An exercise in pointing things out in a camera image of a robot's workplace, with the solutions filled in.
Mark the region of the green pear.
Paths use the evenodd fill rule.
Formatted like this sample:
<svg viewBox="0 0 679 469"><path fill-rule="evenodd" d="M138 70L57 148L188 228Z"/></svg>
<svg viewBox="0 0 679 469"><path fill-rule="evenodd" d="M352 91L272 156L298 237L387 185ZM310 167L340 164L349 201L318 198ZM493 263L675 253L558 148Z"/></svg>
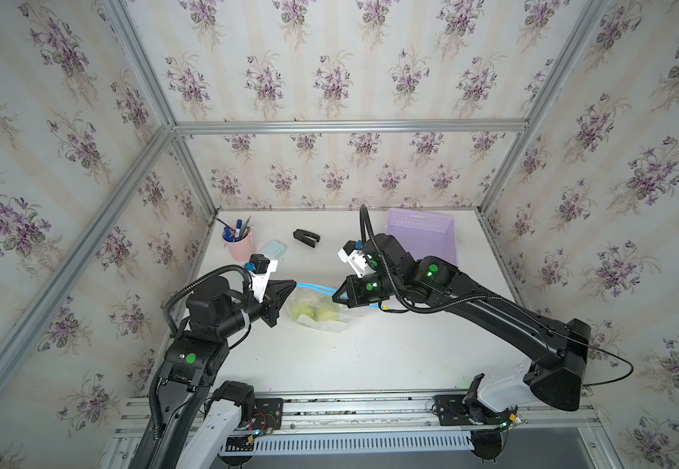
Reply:
<svg viewBox="0 0 679 469"><path fill-rule="evenodd" d="M337 322L340 317L339 305L333 302L321 303L316 309L317 322Z"/></svg>
<svg viewBox="0 0 679 469"><path fill-rule="evenodd" d="M296 322L300 322L301 320L311 320L311 322L315 322L316 309L310 302L298 301L292 305L290 316Z"/></svg>

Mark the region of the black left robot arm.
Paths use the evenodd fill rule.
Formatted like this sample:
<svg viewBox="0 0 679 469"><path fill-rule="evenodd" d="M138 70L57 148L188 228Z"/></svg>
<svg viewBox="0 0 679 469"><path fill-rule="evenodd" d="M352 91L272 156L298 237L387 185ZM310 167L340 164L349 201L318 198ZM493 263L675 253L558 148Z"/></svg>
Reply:
<svg viewBox="0 0 679 469"><path fill-rule="evenodd" d="M172 342L148 392L150 419L133 468L208 468L230 435L249 424L255 392L238 381L215 383L234 344L258 320L276 326L296 282L272 279L278 261L251 255L179 290L163 307Z"/></svg>

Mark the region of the clear zip-top plastic bag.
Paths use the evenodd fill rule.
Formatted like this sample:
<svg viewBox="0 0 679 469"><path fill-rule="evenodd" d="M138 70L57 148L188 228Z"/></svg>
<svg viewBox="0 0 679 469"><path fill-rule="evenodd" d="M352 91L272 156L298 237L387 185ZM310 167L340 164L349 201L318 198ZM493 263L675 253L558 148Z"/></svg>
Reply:
<svg viewBox="0 0 679 469"><path fill-rule="evenodd" d="M339 333L380 309L376 305L350 309L333 302L335 290L323 285L299 283L290 294L284 310L293 321L313 330Z"/></svg>

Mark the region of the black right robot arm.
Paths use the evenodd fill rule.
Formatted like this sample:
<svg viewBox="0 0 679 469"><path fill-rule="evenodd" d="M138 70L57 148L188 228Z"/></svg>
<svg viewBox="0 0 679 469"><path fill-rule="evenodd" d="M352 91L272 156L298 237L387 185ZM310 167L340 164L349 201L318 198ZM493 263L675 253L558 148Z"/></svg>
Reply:
<svg viewBox="0 0 679 469"><path fill-rule="evenodd" d="M530 311L487 289L454 264L436 257L415 259L390 234L373 229L366 206L359 209L360 238L347 242L340 259L353 269L333 302L347 308L380 306L394 298L397 313L449 313L468 320L519 350L525 369L506 377L479 373L464 398L443 405L443 414L473 425L507 428L520 406L533 401L579 410L591 345L591 327L582 320L560 322Z"/></svg>

